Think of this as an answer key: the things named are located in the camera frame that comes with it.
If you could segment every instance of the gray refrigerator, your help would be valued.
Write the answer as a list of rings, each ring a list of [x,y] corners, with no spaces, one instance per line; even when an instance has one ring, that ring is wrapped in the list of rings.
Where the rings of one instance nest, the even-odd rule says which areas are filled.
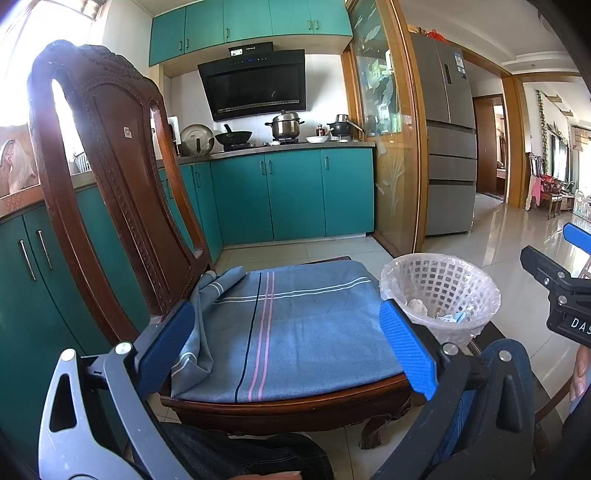
[[[472,229],[476,123],[462,52],[411,34],[427,116],[429,191],[426,235]]]

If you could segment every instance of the kitchen countertop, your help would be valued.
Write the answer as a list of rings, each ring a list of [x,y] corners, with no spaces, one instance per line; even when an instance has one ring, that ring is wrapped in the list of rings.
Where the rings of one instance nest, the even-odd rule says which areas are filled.
[[[225,158],[243,157],[245,155],[256,155],[273,152],[283,152],[289,150],[309,150],[311,148],[372,148],[375,142],[336,142],[328,141],[325,143],[297,143],[290,145],[270,145],[268,147],[247,148],[245,150],[236,150],[234,152],[220,152],[203,157],[179,157],[178,164],[186,165],[202,161],[224,160]],[[163,168],[162,160],[157,160],[158,168]],[[80,189],[96,183],[95,175],[91,171],[72,175],[74,189]],[[16,193],[11,193],[0,198],[0,220],[11,216],[20,210],[43,202],[43,191],[41,185],[35,185]]]

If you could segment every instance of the doorway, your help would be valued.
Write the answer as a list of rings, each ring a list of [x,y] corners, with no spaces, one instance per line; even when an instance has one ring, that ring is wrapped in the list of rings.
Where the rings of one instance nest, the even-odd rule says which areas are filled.
[[[507,125],[502,94],[474,97],[478,170],[476,191],[503,202],[507,187]]]

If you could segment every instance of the metal screw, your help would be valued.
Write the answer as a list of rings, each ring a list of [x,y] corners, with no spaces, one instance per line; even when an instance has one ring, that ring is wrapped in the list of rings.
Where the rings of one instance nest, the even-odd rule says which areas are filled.
[[[504,362],[510,362],[513,357],[511,356],[511,353],[507,350],[501,350],[499,352],[499,358]]]
[[[69,362],[70,360],[73,360],[75,356],[76,350],[74,350],[73,348],[67,348],[61,353],[60,358],[64,362]]]
[[[131,343],[121,342],[115,345],[115,353],[117,355],[127,355],[131,351]]]
[[[454,345],[453,343],[446,343],[445,345],[443,345],[443,353],[445,353],[446,355],[454,356],[457,355],[459,351],[460,349],[457,347],[457,345]]]

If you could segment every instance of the pot lid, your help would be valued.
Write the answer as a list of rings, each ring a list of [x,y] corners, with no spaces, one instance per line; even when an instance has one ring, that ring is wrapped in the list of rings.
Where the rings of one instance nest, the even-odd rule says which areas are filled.
[[[296,112],[286,112],[285,110],[281,111],[280,115],[277,115],[273,119],[274,122],[282,122],[283,120],[299,120],[300,116]]]

